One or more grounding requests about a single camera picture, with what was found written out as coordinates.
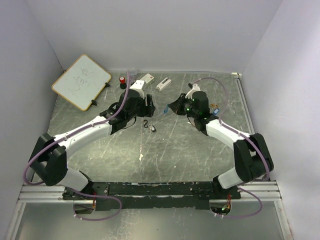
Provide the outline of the black carabiner keyring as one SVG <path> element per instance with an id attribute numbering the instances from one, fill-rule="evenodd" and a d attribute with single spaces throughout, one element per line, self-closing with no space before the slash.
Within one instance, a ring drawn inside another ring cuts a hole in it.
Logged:
<path id="1" fill-rule="evenodd" d="M 148 127 L 149 127 L 149 124 L 148 124 L 148 121 L 147 121 L 147 120 L 144 120 L 144 121 L 143 121 L 143 126 L 144 126 L 144 128 L 148 128 Z"/>

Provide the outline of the light blue key tag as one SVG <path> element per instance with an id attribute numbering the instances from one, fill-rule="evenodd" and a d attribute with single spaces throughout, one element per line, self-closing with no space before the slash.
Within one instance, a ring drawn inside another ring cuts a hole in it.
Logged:
<path id="1" fill-rule="evenodd" d="M 219 108 L 215 108 L 214 111 L 212 112 L 213 115 L 217 115 L 220 112 Z"/>

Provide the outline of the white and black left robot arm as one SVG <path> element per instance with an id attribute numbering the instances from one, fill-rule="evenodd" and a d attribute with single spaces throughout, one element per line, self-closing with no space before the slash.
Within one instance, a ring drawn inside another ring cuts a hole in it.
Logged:
<path id="1" fill-rule="evenodd" d="M 118 102 L 82 126 L 55 136 L 41 135 L 27 167 L 45 185 L 62 185 L 74 190 L 81 199 L 89 199 L 94 192 L 93 181 L 83 172 L 71 169 L 68 159 L 94 141 L 124 130 L 131 120 L 151 118 L 155 109 L 150 94 L 141 97 L 137 90 L 129 89 L 120 95 Z"/>

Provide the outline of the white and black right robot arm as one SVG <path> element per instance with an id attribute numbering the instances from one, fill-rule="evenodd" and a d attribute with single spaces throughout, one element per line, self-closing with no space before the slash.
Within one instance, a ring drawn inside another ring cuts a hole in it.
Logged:
<path id="1" fill-rule="evenodd" d="M 182 93 L 168 107 L 179 116 L 193 118 L 193 124 L 199 132 L 233 150 L 234 167 L 213 178 L 212 193 L 216 198 L 223 199 L 229 194 L 230 188 L 261 176 L 270 179 L 274 163 L 264 137 L 260 133 L 242 132 L 224 123 L 210 111 L 205 92 L 195 91 L 191 95 Z"/>

